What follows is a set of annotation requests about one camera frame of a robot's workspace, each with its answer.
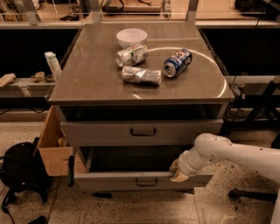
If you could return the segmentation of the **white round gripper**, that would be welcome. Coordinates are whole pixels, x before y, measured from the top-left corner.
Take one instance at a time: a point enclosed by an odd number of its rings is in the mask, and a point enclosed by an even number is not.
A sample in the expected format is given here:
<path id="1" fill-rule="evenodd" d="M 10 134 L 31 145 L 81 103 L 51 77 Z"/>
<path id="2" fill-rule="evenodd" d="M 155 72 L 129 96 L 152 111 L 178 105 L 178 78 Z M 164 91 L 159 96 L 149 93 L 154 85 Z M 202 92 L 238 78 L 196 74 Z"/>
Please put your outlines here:
<path id="1" fill-rule="evenodd" d="M 196 151 L 186 150 L 180 154 L 178 160 L 175 159 L 171 163 L 169 171 L 175 174 L 170 177 L 170 181 L 176 183 L 187 181 L 189 177 L 201 171 L 202 165 L 201 157 Z"/>

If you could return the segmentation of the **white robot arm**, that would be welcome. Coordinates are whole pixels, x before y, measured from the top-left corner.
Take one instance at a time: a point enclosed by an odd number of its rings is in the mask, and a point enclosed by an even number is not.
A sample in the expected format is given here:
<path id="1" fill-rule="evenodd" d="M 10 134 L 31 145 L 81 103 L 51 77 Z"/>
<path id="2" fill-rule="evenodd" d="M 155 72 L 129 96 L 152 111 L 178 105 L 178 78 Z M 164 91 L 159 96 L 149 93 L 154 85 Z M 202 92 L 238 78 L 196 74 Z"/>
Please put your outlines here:
<path id="1" fill-rule="evenodd" d="M 172 182 L 183 182 L 196 176 L 202 168 L 221 160 L 229 160 L 280 184 L 280 150 L 232 143 L 224 136 L 203 133 L 194 146 L 182 152 L 170 167 Z"/>

